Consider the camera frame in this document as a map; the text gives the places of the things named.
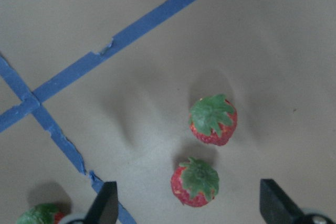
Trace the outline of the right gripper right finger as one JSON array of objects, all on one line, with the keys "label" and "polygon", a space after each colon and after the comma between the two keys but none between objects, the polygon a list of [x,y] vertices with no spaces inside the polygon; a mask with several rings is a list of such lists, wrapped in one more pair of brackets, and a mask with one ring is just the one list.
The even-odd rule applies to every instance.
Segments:
[{"label": "right gripper right finger", "polygon": [[273,179],[260,180],[259,211],[265,223],[306,223],[305,214]]}]

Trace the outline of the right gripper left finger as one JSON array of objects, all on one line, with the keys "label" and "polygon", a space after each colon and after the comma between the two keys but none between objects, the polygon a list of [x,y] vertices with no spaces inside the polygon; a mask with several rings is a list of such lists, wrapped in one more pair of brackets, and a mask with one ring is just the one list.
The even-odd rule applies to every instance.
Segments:
[{"label": "right gripper left finger", "polygon": [[83,223],[114,224],[118,218],[118,188],[116,182],[105,182],[87,212]]}]

